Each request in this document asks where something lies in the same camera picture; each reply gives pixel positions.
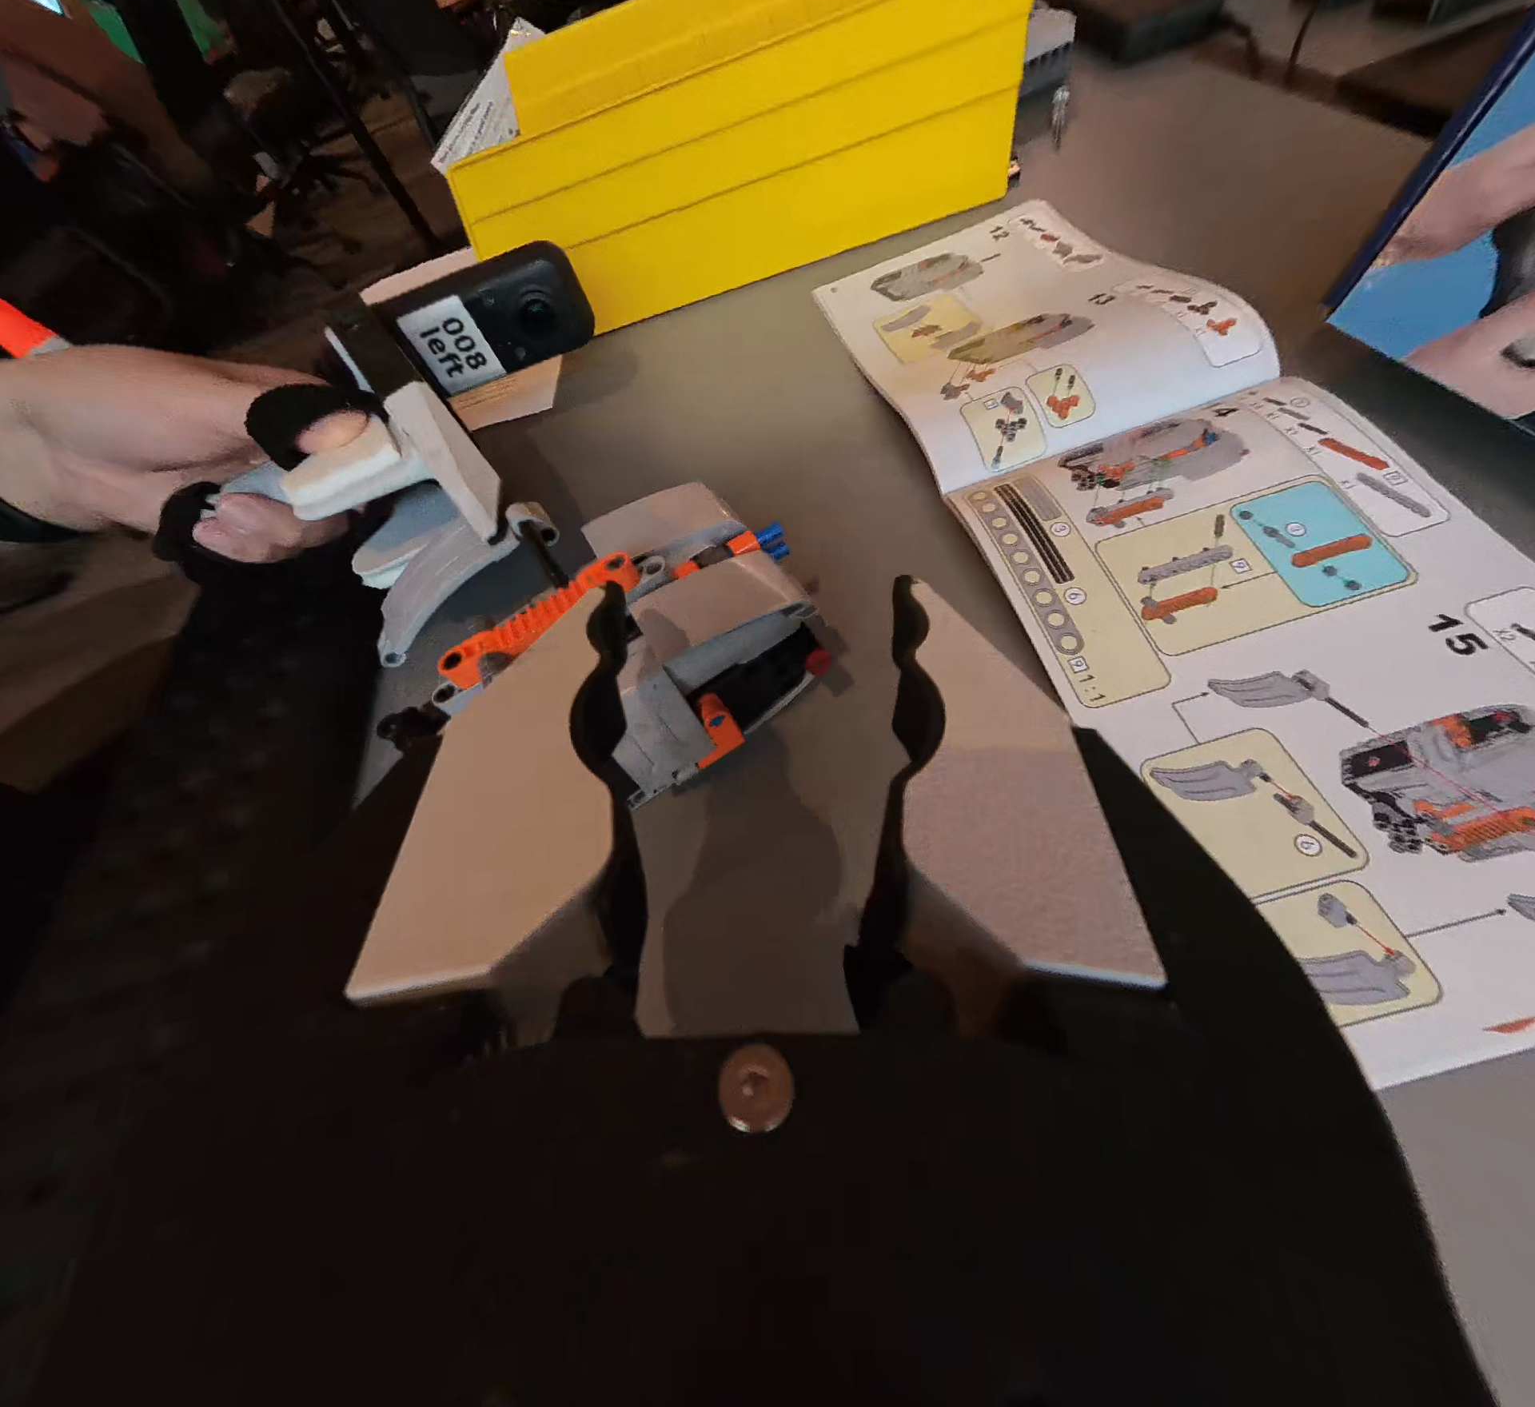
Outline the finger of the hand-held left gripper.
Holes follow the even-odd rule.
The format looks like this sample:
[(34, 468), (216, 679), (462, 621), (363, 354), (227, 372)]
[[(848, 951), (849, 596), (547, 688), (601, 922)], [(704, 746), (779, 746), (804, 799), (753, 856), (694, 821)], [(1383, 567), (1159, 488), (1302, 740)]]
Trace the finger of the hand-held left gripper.
[(427, 380), (382, 394), (382, 409), (402, 457), (390, 488), (432, 480), (483, 541), (502, 536), (502, 480), (470, 431)]

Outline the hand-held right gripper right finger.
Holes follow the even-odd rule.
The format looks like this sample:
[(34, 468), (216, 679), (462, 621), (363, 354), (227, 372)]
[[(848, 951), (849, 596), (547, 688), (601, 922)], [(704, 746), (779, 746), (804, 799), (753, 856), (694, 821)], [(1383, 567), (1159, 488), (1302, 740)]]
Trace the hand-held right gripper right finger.
[(1062, 706), (928, 580), (892, 583), (892, 775), (852, 991), (924, 968), (1159, 991), (1167, 973)]

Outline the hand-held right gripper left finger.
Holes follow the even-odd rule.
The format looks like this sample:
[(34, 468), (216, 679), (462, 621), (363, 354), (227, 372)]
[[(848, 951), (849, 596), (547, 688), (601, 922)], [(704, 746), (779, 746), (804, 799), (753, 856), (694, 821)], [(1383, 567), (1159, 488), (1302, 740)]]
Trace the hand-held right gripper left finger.
[(646, 882), (616, 762), (625, 626), (616, 583), (587, 591), (441, 728), (350, 1003), (638, 1002)]

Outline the grey curved panel assembly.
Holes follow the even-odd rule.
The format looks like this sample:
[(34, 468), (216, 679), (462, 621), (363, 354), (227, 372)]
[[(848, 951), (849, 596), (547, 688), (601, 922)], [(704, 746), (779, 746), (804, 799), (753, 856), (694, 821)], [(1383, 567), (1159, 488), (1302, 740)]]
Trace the grey curved panel assembly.
[(400, 492), (352, 556), (352, 570), (362, 583), (384, 592), (376, 642), (381, 666), (403, 664), (432, 615), (472, 578), (523, 544), (526, 522), (539, 548), (560, 536), (539, 500), (512, 501), (504, 532), (496, 540), (483, 540), (441, 487), (419, 484)]

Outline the grey orange toy robot body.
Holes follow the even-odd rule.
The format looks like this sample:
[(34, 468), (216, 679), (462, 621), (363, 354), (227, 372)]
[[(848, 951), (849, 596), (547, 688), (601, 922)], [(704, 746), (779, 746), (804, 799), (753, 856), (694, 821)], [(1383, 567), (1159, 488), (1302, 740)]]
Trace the grey orange toy robot body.
[(643, 495), (584, 525), (592, 557), (496, 623), (446, 645), (427, 693), (374, 727), (395, 749), (432, 738), (526, 655), (581, 596), (624, 592), (624, 736), (613, 760), (641, 807), (739, 749), (832, 663), (816, 604), (782, 562), (777, 520), (752, 528), (699, 480)]

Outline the person's left hand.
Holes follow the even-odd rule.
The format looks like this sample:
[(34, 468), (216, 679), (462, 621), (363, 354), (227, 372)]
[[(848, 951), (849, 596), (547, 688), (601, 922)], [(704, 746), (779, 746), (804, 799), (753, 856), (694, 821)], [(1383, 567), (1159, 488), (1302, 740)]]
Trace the person's left hand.
[(67, 536), (3, 530), (5, 586), (43, 586), (87, 536), (154, 533), (184, 487), (221, 487), (266, 460), (256, 399), (320, 380), (291, 369), (131, 345), (67, 345), (2, 364), (3, 503)]

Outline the white paper sheet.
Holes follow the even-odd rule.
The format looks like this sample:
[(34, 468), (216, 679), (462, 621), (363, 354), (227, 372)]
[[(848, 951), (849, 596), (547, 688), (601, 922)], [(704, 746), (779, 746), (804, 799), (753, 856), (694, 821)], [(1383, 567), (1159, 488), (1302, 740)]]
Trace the white paper sheet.
[(448, 175), (457, 162), (512, 142), (520, 130), (518, 111), (507, 71), (509, 57), (541, 39), (544, 31), (525, 17), (512, 18), (509, 34), (470, 95), (453, 114), (432, 151), (432, 167)]

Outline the yellow plastic bin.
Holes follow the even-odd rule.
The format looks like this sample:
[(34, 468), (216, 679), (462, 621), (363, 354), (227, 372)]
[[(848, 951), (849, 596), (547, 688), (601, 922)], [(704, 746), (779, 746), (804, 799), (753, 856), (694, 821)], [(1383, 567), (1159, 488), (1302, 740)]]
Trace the yellow plastic bin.
[(1033, 2), (624, 1), (509, 54), (459, 218), (560, 245), (606, 333), (995, 202)]

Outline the open instruction manual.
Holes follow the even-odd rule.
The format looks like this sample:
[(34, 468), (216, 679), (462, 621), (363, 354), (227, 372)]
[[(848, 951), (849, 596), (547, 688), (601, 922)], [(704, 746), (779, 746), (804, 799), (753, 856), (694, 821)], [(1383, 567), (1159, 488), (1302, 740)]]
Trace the open instruction manual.
[(1255, 901), (1375, 1086), (1534, 1043), (1534, 573), (1243, 297), (1046, 201), (816, 305), (1073, 719)]

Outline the grey plastic part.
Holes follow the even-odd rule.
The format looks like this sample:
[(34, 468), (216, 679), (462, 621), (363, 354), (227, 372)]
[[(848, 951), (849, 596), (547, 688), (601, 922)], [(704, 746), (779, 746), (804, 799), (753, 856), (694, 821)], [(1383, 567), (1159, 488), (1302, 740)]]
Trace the grey plastic part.
[(1076, 28), (1071, 10), (1035, 1), (1017, 92), (1019, 116), (1027, 126), (1046, 126), (1055, 150), (1062, 148), (1070, 118)]

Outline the robot kit box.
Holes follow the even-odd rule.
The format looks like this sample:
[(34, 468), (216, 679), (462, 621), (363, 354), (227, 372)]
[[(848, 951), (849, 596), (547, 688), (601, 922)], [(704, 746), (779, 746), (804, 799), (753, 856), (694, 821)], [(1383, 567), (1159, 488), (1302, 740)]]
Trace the robot kit box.
[(1326, 297), (1340, 333), (1534, 434), (1534, 22)]

